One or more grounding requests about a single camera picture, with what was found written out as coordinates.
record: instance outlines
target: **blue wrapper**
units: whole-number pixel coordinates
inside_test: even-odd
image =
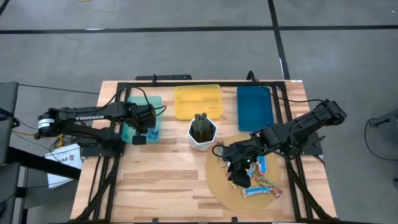
[[[248,176],[250,177],[250,179],[253,177],[254,171],[256,171],[256,166],[252,163],[250,164],[250,169],[248,171]]]
[[[248,189],[242,189],[243,197],[248,197],[256,194],[269,194],[271,193],[271,189],[268,187],[260,186],[260,187],[250,187]]]
[[[158,138],[159,138],[159,130],[158,129],[148,129],[147,140],[156,140]]]
[[[265,175],[267,172],[267,161],[265,156],[257,156],[257,164],[259,166],[260,175]]]

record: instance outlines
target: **small cactus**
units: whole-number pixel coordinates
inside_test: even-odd
[[[195,114],[195,120],[192,122],[191,135],[196,142],[207,142],[213,137],[214,127],[207,119],[207,114]]]

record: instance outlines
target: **blue tray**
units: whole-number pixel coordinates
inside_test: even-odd
[[[150,104],[154,105],[154,108],[163,106],[162,98],[160,96],[148,96],[148,101]],[[137,105],[146,105],[147,104],[145,97],[143,97],[143,96],[130,96],[127,99],[127,102],[136,103]],[[162,110],[163,110],[163,108],[156,109],[155,112],[156,112],[156,114],[159,114]],[[160,114],[159,116],[156,117],[155,129],[148,129],[148,133],[143,134],[143,135],[147,136],[147,143],[159,142],[161,124],[162,124],[162,114]],[[123,141],[132,144],[132,137],[135,133],[136,133],[135,129],[129,127],[126,124],[123,125],[123,130],[122,130]]]
[[[274,124],[271,94],[260,86],[238,86],[238,129],[258,131]]]

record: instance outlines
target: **gray floor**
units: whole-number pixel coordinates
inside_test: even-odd
[[[280,26],[398,24],[395,0],[277,0],[275,8]],[[265,0],[10,0],[0,17],[1,30],[271,24]],[[343,220],[398,219],[398,189],[392,183],[398,163],[375,158],[363,141],[367,119],[398,107],[397,39],[398,30],[282,32],[291,79],[304,81],[308,98],[336,100],[348,114],[343,125],[320,131]],[[153,73],[237,79],[253,70],[258,78],[282,78],[273,31],[0,35],[0,49],[0,82],[76,90],[99,91],[102,80]],[[37,115],[49,107],[93,105],[96,97],[21,86],[16,116],[35,126]],[[398,142],[388,127],[370,129],[368,139],[379,155],[398,158]],[[11,145],[46,152],[15,136]],[[45,184],[40,173],[31,172],[29,179],[30,185]],[[51,197],[43,191],[53,204],[31,209],[28,223],[66,221],[74,188],[64,186]]]

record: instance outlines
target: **teal container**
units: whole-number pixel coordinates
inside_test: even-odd
[[[150,104],[154,106],[154,108],[158,108],[163,106],[162,104],[162,98],[160,96],[148,96],[148,101]],[[145,97],[143,96],[130,96],[127,99],[127,102],[130,103],[136,103],[137,105],[146,105],[147,102],[145,100]],[[164,108],[156,109],[155,112],[156,114],[159,114],[162,112]],[[160,127],[162,124],[162,114],[156,117],[156,126],[155,129],[148,129],[148,133],[144,134],[147,136],[147,143],[158,143],[160,139]],[[124,124],[123,125],[123,130],[122,130],[122,139],[123,141],[132,144],[132,137],[135,135],[136,130],[133,129],[132,127],[129,127],[128,125]]]

